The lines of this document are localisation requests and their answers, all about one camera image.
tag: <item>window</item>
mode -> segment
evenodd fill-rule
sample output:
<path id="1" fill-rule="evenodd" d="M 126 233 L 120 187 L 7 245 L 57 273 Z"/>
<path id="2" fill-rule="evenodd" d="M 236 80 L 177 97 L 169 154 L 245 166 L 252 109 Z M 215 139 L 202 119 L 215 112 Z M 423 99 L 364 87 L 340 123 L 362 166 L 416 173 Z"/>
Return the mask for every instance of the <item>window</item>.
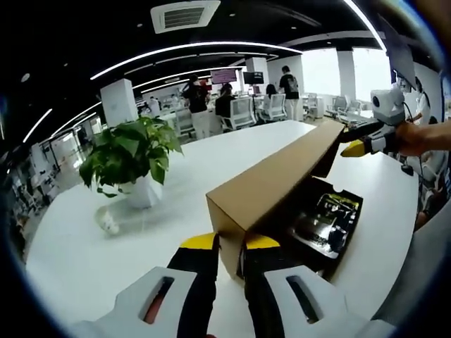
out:
<path id="1" fill-rule="evenodd" d="M 340 95 L 340 71 L 334 48 L 305 51 L 302 54 L 304 91 Z"/>
<path id="2" fill-rule="evenodd" d="M 384 51 L 354 48 L 355 92 L 360 101 L 371 101 L 371 90 L 391 89 L 390 61 Z"/>

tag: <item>black device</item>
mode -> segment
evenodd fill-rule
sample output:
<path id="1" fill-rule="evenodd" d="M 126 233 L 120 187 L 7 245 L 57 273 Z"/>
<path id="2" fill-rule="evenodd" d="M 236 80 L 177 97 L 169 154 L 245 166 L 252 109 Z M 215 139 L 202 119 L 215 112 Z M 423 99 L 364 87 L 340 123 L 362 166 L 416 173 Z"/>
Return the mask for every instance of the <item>black device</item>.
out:
<path id="1" fill-rule="evenodd" d="M 410 165 L 407 165 L 407 164 L 402 165 L 401 170 L 404 173 L 408 174 L 408 176 L 414 175 L 414 169 Z"/>
<path id="2" fill-rule="evenodd" d="M 263 72 L 244 72 L 246 85 L 262 85 L 264 82 Z"/>

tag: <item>white flower pot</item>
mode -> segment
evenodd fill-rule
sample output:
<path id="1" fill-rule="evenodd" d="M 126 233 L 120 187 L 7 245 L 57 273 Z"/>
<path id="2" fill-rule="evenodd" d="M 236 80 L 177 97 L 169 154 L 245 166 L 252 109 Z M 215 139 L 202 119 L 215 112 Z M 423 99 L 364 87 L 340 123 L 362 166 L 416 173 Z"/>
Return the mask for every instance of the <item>white flower pot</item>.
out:
<path id="1" fill-rule="evenodd" d="M 135 184 L 122 184 L 121 188 L 127 194 L 128 203 L 138 209 L 154 206 L 163 195 L 163 185 L 155 181 L 150 174 L 138 178 Z"/>

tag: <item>white round table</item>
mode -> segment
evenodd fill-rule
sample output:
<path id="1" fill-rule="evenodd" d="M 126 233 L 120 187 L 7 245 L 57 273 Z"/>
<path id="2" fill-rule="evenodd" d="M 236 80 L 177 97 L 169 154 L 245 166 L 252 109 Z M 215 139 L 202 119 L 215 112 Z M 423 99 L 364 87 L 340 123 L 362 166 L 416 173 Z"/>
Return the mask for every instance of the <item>white round table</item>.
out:
<path id="1" fill-rule="evenodd" d="M 154 266 L 166 266 L 185 239 L 211 232 L 205 194 L 314 127 L 272 123 L 203 139 L 171 156 L 158 206 L 130 217 L 127 231 L 109 237 L 94 221 L 106 204 L 124 206 L 78 185 L 59 195 L 39 224 L 26 270 L 32 286 L 62 323 L 96 320 L 119 291 Z M 418 177 L 383 154 L 337 158 L 326 181 L 364 198 L 362 214 L 332 283 L 349 309 L 371 318 L 390 292 L 412 238 Z M 254 337 L 242 288 L 219 264 L 209 333 Z"/>

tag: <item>black shirt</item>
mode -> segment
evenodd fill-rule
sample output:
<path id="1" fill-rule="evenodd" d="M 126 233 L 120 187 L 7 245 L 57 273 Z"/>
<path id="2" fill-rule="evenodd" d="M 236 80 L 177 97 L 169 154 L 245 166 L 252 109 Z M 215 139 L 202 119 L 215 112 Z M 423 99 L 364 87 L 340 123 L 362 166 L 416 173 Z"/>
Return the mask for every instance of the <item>black shirt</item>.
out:
<path id="1" fill-rule="evenodd" d="M 222 116 L 223 118 L 230 118 L 230 102 L 235 100 L 235 97 L 231 95 L 221 96 L 215 102 L 216 115 Z"/>
<path id="2" fill-rule="evenodd" d="M 191 86 L 183 92 L 183 97 L 190 100 L 191 113 L 200 113 L 206 111 L 205 98 L 208 91 L 202 86 Z"/>
<path id="3" fill-rule="evenodd" d="M 282 76 L 279 87 L 285 90 L 285 98 L 287 100 L 299 99 L 297 80 L 293 75 L 285 74 Z"/>

